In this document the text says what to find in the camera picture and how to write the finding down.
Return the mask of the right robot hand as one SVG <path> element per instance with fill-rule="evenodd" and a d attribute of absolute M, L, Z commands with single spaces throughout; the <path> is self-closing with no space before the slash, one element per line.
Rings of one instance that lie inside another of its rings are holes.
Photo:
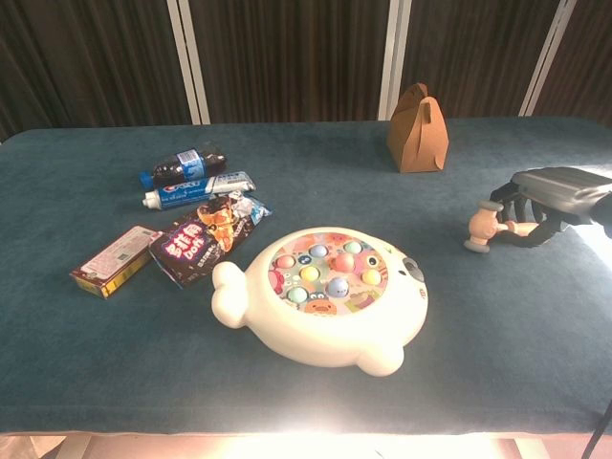
<path fill-rule="evenodd" d="M 500 204 L 497 220 L 507 224 L 513 210 L 518 225 L 527 222 L 530 204 L 535 227 L 526 235 L 504 229 L 498 238 L 521 248 L 534 248 L 571 226 L 599 224 L 611 235 L 611 179 L 574 167 L 543 167 L 516 172 L 491 193 Z"/>

